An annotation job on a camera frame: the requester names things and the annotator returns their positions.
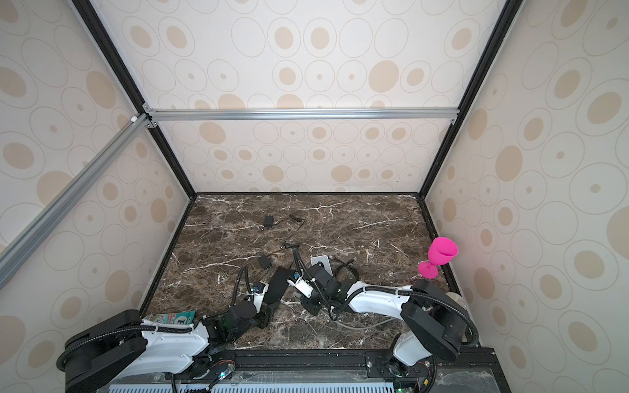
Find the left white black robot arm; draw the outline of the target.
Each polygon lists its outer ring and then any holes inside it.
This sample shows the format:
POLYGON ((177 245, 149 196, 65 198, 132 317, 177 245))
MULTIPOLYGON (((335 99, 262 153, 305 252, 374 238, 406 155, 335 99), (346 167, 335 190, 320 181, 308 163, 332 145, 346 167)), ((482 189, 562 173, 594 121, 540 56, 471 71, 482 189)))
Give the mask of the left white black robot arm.
POLYGON ((278 309, 263 296, 191 324, 160 324, 128 309, 74 335, 56 361, 67 392, 95 392, 118 377, 146 373, 205 376, 216 355, 249 328, 266 328, 278 309))

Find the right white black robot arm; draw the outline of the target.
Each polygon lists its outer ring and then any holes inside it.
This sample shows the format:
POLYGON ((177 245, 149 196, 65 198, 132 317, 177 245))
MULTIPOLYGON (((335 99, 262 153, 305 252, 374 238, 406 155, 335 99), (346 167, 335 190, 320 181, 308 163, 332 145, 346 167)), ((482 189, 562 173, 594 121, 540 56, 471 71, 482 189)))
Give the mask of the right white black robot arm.
POLYGON ((332 320, 351 311, 403 321, 408 331, 393 344, 392 357, 406 367, 431 356, 454 361, 461 349, 479 342, 478 329, 467 309, 425 279, 398 288, 355 279, 340 282, 318 264, 289 273, 287 282, 301 293, 301 304, 310 314, 326 308, 332 320))

